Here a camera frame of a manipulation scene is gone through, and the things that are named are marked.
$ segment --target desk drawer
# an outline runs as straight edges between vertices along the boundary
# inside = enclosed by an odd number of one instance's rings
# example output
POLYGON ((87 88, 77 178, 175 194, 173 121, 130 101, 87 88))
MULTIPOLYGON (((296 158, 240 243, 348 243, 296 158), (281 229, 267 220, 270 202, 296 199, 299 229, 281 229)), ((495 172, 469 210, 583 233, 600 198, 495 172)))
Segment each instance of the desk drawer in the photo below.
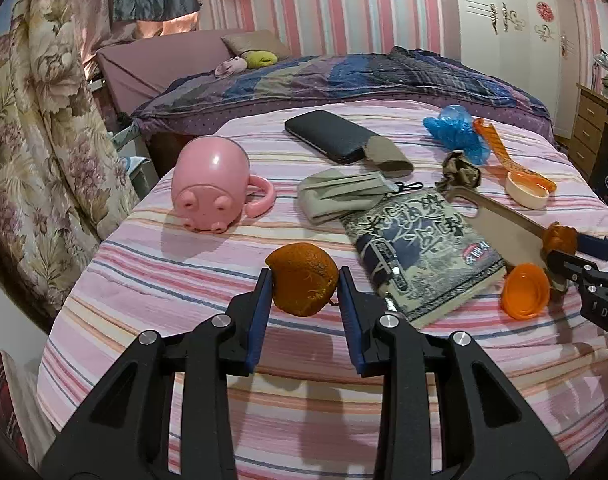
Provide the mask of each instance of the desk drawer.
POLYGON ((590 176, 592 167, 595 165, 595 159, 597 155, 591 152, 587 146, 581 143, 577 137, 573 137, 570 141, 570 151, 568 152, 568 158, 572 163, 577 166, 581 171, 590 176))
POLYGON ((590 124, 586 119, 577 117, 575 131, 572 136, 577 137, 591 152, 597 153, 599 151, 601 130, 590 124))
POLYGON ((589 123, 594 124, 599 130, 604 129, 606 109, 602 105, 588 99, 586 96, 581 96, 578 113, 589 123))

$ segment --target black phone case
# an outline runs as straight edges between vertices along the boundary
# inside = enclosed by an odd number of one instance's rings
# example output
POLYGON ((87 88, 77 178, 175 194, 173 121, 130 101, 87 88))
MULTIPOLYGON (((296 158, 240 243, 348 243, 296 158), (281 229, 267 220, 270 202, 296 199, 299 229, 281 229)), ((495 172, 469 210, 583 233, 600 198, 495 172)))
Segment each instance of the black phone case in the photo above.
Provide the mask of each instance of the black phone case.
POLYGON ((351 164, 364 158, 363 147, 375 132, 346 119, 315 110, 289 119, 285 123, 289 134, 303 140, 337 164, 351 164))

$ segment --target orange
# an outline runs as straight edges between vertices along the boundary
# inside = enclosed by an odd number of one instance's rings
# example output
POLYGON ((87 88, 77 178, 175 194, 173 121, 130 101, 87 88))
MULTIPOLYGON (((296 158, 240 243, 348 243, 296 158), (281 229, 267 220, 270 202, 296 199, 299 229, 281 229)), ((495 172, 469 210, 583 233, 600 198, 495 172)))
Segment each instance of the orange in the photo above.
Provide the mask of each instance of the orange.
POLYGON ((284 245, 269 254, 266 264, 273 272, 275 305, 293 316, 317 314, 337 288, 337 265, 313 244, 284 245))
POLYGON ((577 231, 572 227, 565 227, 559 222, 550 224, 544 232, 542 240, 546 256, 555 249, 573 256, 577 252, 577 231))

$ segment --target silver screw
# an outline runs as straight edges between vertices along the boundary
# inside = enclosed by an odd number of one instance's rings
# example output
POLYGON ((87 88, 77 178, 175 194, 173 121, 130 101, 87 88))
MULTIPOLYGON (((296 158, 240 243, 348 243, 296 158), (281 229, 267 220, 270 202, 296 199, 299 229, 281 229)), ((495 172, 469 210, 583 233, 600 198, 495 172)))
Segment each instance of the silver screw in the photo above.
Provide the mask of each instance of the silver screw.
POLYGON ((455 332, 453 335, 453 341, 459 346, 466 346, 470 344, 472 338, 466 332, 455 332))
POLYGON ((217 328, 224 328, 225 326, 230 325, 231 319, 227 314, 217 314, 210 322, 217 328))
POLYGON ((399 320, 397 319, 397 316, 385 314, 379 318, 379 324, 385 328, 395 328, 397 325, 399 325, 399 320))
POLYGON ((142 345, 150 345, 157 340, 157 333, 153 330, 146 330, 146 332, 142 332, 138 337, 138 341, 142 345))

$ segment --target pink pig mug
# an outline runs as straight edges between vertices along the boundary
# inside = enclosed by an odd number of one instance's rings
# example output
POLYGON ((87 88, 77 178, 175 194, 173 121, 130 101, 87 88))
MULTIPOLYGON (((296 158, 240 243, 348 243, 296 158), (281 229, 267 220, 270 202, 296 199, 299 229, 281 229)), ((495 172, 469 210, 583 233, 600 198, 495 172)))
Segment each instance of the pink pig mug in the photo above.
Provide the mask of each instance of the pink pig mug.
POLYGON ((173 173, 171 198, 175 214, 192 231, 223 233, 242 210, 250 218, 275 203, 275 187, 250 174, 244 148, 226 137, 205 136, 191 140, 181 150, 173 173), (264 197, 245 204, 249 186, 264 197))

